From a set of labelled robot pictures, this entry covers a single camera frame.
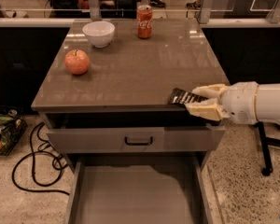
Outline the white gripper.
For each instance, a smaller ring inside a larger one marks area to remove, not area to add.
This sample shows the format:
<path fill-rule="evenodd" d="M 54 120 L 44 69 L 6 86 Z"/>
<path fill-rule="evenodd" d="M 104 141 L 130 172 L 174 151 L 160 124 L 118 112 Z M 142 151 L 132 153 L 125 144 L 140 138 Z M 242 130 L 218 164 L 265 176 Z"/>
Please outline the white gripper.
<path fill-rule="evenodd" d="M 185 107 L 195 117 L 213 121 L 231 119 L 236 124 L 254 125 L 258 122 L 255 108 L 258 87 L 255 81 L 197 87 L 192 93 L 208 99 L 185 104 Z"/>

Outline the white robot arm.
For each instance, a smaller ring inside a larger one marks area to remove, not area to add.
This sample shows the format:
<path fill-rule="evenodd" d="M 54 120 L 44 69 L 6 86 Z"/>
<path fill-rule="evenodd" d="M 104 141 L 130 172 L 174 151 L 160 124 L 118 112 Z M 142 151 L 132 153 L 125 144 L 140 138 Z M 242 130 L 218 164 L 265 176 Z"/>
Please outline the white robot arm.
<path fill-rule="evenodd" d="M 270 122 L 280 125 L 280 84 L 255 81 L 230 86 L 213 84 L 197 87 L 192 92 L 205 98 L 186 104 L 192 116 L 214 121 L 229 119 L 236 124 Z"/>

